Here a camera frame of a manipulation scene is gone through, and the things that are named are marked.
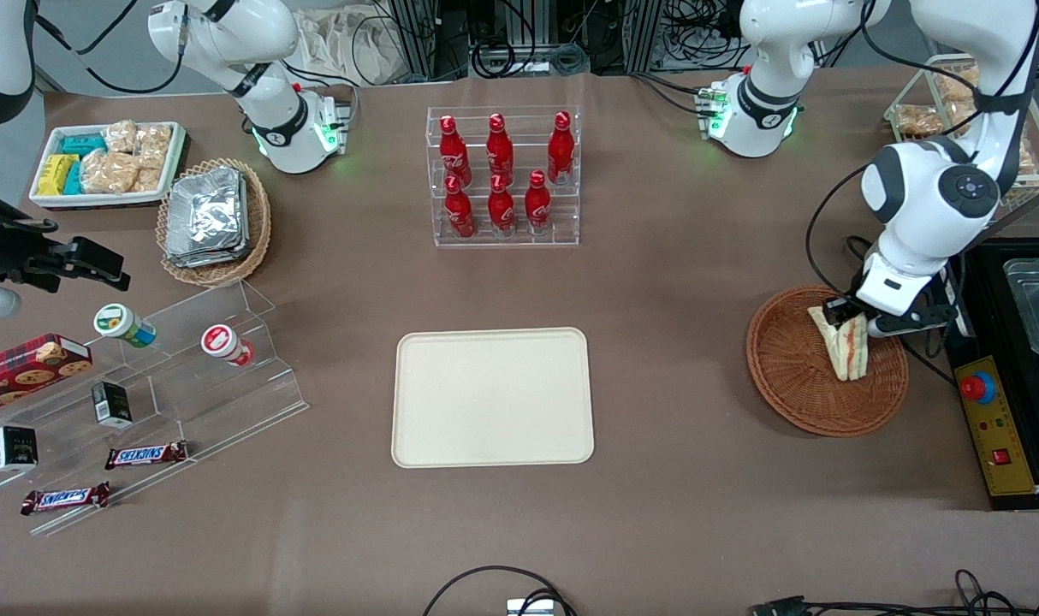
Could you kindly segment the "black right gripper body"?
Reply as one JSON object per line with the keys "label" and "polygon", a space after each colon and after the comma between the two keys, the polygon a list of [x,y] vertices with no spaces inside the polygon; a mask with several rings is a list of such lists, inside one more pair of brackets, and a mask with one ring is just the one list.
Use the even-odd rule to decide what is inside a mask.
{"label": "black right gripper body", "polygon": [[76,274],[66,264],[66,248],[61,242],[49,234],[0,227],[0,283],[27,284],[56,293],[63,277],[75,278]]}

